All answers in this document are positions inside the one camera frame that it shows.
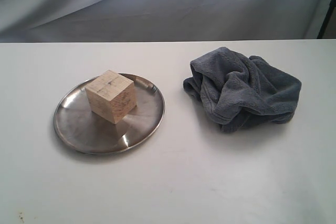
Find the light wooden cube block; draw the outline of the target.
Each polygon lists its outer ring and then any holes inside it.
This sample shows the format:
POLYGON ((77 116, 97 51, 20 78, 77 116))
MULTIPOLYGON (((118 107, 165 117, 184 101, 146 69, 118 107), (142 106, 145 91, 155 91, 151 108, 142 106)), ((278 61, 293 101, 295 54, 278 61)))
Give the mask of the light wooden cube block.
POLYGON ((137 105, 134 81, 106 71, 85 86, 92 112, 112 124, 118 124, 137 105))

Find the grey fleece towel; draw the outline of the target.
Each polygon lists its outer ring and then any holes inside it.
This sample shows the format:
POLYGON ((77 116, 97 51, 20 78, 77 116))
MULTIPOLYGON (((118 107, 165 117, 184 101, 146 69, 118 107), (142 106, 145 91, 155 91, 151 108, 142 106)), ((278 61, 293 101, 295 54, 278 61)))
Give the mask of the grey fleece towel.
POLYGON ((226 47, 190 63, 184 91, 199 101, 205 114, 225 133, 265 123, 289 122, 302 83, 260 56, 246 57, 226 47))

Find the round stainless steel plate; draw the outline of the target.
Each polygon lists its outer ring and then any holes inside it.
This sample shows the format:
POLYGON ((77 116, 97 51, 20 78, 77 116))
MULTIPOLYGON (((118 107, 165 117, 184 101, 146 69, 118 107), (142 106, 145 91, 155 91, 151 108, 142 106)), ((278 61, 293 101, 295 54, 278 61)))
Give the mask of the round stainless steel plate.
POLYGON ((71 89, 58 103, 53 127, 66 146, 84 154, 121 153, 148 140, 159 128, 165 113, 160 89, 151 81, 124 74, 134 81, 137 106, 114 125, 93 113, 85 92, 88 79, 71 89))

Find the grey backdrop cloth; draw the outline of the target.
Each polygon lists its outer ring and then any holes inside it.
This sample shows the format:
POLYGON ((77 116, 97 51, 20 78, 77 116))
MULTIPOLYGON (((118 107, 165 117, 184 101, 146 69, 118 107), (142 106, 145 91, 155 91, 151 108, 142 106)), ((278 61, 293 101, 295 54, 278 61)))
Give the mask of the grey backdrop cloth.
POLYGON ((329 0, 1 0, 1 42, 314 38, 329 0))

